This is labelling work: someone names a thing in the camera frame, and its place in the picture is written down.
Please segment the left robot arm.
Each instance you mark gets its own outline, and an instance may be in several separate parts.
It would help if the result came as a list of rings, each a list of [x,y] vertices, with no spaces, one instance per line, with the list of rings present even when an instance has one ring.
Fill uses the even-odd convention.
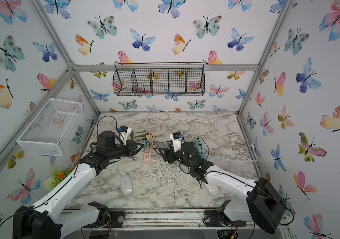
[[[110,228],[112,217],[108,207],[91,202],[86,208],[62,216],[67,204],[110,164],[122,157],[138,154],[144,144],[128,140],[128,132],[116,135],[104,131],[92,144],[95,148],[83,156],[75,169],[57,187],[32,206],[21,206],[13,216],[13,239],[62,239],[69,234],[93,225]]]

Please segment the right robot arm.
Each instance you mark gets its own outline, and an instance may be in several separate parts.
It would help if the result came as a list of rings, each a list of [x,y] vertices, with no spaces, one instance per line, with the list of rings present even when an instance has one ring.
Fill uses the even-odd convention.
[[[163,143],[158,151],[165,162],[179,162],[187,167],[187,174],[200,184],[219,187],[239,197],[244,206],[229,207],[229,201],[223,204],[223,215],[230,221],[251,220],[263,231],[274,234],[282,225],[285,212],[291,212],[267,179],[246,179],[225,171],[202,159],[192,142]]]

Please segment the white wireless mouse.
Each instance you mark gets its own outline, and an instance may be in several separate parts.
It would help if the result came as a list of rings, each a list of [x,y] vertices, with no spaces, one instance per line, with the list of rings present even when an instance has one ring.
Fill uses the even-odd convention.
[[[129,175],[123,175],[120,177],[120,186],[124,195],[129,195],[133,192],[133,185]]]

